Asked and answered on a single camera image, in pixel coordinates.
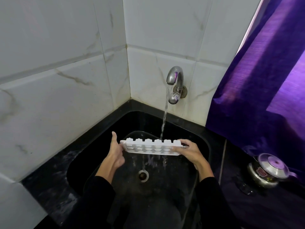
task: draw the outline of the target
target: wall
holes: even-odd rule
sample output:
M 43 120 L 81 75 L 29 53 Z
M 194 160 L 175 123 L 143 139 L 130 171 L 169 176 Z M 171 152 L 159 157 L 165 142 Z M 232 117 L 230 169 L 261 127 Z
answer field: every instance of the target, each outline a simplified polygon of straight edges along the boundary
M 189 93 L 168 111 L 205 125 L 212 96 L 260 0 L 123 0 L 131 97 L 164 109 L 181 66 Z
M 0 0 L 0 225 L 44 210 L 18 183 L 130 98 L 122 0 Z

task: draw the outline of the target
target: pressure cooker lid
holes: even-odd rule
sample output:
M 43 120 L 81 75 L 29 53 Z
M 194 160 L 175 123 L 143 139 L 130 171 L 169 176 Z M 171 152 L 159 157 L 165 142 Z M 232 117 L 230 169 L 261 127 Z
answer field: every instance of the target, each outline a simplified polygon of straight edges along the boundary
M 288 178 L 289 169 L 284 162 L 271 154 L 260 154 L 258 156 L 258 163 L 269 174 L 277 178 Z

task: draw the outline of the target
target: drain strainer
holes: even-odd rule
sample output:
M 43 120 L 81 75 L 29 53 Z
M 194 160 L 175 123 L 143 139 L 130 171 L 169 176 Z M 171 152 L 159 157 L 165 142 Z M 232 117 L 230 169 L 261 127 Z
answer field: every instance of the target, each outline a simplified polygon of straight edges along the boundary
M 140 170 L 138 175 L 141 182 L 146 182 L 149 178 L 149 173 L 146 170 Z

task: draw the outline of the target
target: water stream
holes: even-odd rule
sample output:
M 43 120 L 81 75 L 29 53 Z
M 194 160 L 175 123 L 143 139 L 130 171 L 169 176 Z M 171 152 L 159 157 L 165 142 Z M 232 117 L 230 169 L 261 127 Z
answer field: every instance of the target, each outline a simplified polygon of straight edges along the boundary
M 167 114 L 167 106 L 168 106 L 168 100 L 170 98 L 170 86 L 168 85 L 166 88 L 166 102 L 165 102 L 165 110 L 164 110 L 164 116 L 163 116 L 163 124 L 161 128 L 161 136 L 160 139 L 162 140 L 163 138 L 163 131 L 164 131 L 164 126 L 165 126 L 165 119 L 166 119 L 166 114 Z

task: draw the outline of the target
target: curtain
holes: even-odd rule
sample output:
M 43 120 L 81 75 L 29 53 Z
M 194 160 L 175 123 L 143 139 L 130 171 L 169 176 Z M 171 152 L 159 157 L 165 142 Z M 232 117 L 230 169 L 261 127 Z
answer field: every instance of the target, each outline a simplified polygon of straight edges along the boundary
M 206 127 L 305 181 L 305 0 L 271 0 L 221 80 Z

